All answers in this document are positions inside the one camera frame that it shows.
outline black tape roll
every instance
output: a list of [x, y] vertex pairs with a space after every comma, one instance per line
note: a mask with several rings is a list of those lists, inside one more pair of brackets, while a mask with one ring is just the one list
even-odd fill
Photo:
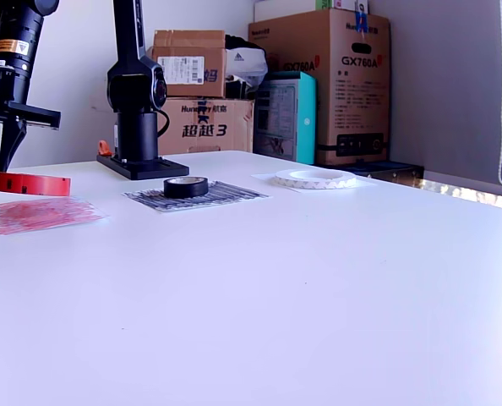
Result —
[[168, 199], [188, 199], [204, 196], [209, 191], [207, 178], [188, 176], [165, 181], [165, 197]]

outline red plastic bag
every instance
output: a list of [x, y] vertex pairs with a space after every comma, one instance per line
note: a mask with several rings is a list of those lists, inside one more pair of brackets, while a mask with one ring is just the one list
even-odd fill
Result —
[[105, 217], [76, 197], [15, 201], [0, 205], [0, 235], [94, 222]]

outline white wall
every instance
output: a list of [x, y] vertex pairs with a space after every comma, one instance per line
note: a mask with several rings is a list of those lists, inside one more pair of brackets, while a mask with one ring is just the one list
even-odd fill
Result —
[[[156, 29], [225, 30], [247, 38], [254, 0], [143, 0], [148, 46]], [[116, 62], [111, 0], [61, 0], [45, 19], [28, 104], [62, 112], [61, 129], [29, 128], [12, 167], [94, 160], [116, 116], [106, 72]]]
[[499, 0], [373, 0], [370, 8], [391, 23], [391, 159], [502, 194], [493, 188], [501, 139]]

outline white tape roll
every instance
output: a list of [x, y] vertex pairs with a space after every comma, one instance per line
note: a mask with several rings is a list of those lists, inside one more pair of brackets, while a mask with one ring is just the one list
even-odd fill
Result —
[[296, 189], [345, 189], [356, 185], [356, 176], [332, 169], [290, 170], [277, 173], [276, 182]]

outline red tape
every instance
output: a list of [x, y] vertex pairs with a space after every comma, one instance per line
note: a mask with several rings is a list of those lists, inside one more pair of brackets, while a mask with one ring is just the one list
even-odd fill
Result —
[[71, 179], [0, 172], [0, 192], [21, 195], [69, 196]]

